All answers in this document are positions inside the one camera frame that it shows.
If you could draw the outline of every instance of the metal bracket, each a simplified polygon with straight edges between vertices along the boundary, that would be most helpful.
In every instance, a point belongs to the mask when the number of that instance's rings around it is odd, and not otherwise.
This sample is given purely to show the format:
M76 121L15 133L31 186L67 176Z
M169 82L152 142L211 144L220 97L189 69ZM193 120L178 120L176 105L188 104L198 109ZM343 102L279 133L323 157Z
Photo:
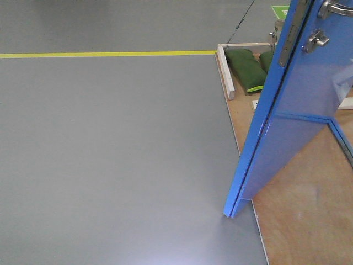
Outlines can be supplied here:
M299 34L300 26L303 22L303 19L306 15L307 7L309 6L310 3L311 3L310 0L300 0L298 2L296 11L294 13L293 21L290 26L290 30L286 36L286 42L283 45L280 59L278 61L278 64L281 67L284 67L288 63L290 54L293 50L294 44Z

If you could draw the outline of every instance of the wooden frame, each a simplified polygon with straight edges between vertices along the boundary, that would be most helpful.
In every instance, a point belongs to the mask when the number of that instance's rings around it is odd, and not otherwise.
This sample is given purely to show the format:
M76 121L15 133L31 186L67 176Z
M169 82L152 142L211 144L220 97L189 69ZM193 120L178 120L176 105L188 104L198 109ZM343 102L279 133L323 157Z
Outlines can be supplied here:
M228 100L233 100L236 87L233 84L231 71L229 70L224 49L231 47L233 49L248 49L253 54L262 54L263 52L271 51L269 43L239 43L239 44L219 44L216 52L218 71L221 76L222 86Z

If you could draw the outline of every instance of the green sign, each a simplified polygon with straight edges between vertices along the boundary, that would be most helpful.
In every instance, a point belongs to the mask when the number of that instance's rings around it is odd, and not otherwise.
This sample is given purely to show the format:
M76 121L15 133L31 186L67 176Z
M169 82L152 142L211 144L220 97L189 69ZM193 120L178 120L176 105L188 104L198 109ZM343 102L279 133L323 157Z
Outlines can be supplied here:
M272 6L278 19L286 19L289 6Z

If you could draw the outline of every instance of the blue door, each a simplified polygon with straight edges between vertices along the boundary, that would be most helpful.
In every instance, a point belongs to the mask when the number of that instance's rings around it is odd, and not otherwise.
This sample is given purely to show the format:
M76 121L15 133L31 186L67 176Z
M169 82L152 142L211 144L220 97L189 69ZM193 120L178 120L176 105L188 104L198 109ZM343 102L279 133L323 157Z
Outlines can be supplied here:
M224 208L234 217L324 126L353 85L353 0L292 0Z

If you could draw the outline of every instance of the door handle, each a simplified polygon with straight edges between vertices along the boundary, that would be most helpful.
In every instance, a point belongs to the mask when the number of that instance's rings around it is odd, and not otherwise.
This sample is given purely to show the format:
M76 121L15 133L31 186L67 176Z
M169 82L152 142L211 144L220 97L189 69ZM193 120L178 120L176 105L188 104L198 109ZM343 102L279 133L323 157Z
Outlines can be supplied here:
M325 0L320 8L318 17L326 19L330 13L353 18L353 7L347 7L336 3L335 0Z

